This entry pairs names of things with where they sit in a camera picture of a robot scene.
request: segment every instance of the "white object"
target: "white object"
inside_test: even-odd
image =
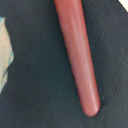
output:
[[[12,63],[13,59],[14,54],[5,27],[5,18],[0,17],[0,93],[7,82],[7,68]]]
[[[126,9],[128,12],[128,0],[119,0],[119,2],[122,4],[122,6]]]

